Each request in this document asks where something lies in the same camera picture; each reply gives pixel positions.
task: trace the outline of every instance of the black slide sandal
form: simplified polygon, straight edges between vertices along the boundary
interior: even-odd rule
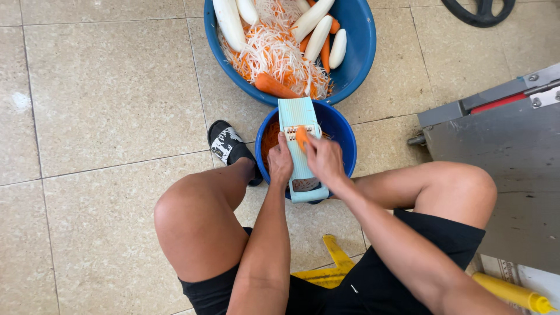
[[[218,120],[210,126],[208,145],[210,150],[226,165],[235,163],[239,158],[251,159],[255,163],[255,178],[249,182],[249,186],[258,186],[263,181],[255,157],[229,123]]]

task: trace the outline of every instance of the mandoline slicer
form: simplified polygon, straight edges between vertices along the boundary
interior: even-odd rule
[[[317,123],[317,116],[311,98],[301,99],[278,99],[278,117],[280,120],[280,130],[286,135],[288,148],[292,154],[293,173],[290,178],[290,195],[293,203],[309,202],[326,199],[329,197],[329,188],[321,184],[320,188],[310,191],[293,191],[294,179],[315,178],[311,170],[307,167],[307,156],[300,149],[296,141],[296,131],[298,126],[305,126],[308,133],[316,138],[321,137],[321,127]]]

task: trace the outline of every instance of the black shorts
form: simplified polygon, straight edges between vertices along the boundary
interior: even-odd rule
[[[394,215],[446,253],[463,270],[485,231],[437,216],[395,209]],[[181,281],[197,315],[225,314],[238,265],[201,282]],[[326,289],[290,277],[286,314],[431,314],[387,269],[370,246],[341,284]]]

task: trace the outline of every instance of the sandal strap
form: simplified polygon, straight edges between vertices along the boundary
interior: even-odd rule
[[[241,139],[233,127],[227,127],[214,139],[210,149],[227,165],[227,158],[230,157],[231,150],[240,143],[245,143],[245,141]]]

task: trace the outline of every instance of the blue bowl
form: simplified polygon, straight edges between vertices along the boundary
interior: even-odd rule
[[[354,93],[370,72],[375,55],[375,24],[370,6],[366,0],[335,0],[329,13],[333,15],[341,28],[346,30],[346,56],[342,64],[331,70],[330,77],[334,82],[332,95],[323,101],[334,105]],[[204,3],[204,28],[208,43],[216,60],[238,87],[247,92],[255,100],[272,107],[278,106],[278,98],[257,90],[245,81],[229,64],[220,48],[217,35],[216,14],[212,0]]]
[[[346,121],[344,116],[340,114],[336,109],[334,109],[329,104],[323,101],[313,101],[313,106],[315,108],[315,114],[317,115],[317,121],[321,125],[321,129],[328,135],[332,136],[334,141],[337,141],[342,148],[342,162],[344,162],[344,172],[348,177],[352,176],[354,172],[354,167],[356,167],[356,159],[358,157],[358,151],[356,149],[356,138],[352,127]],[[274,122],[278,121],[278,108],[276,107],[268,116],[264,119],[263,123],[260,125],[259,132],[256,134],[255,140],[255,157],[256,164],[259,167],[264,180],[270,184],[270,175],[267,169],[264,168],[263,156],[261,155],[261,142],[263,140],[263,133],[266,127]],[[292,199],[290,196],[290,190],[286,190],[286,198]],[[316,200],[309,202],[315,205],[323,200]]]

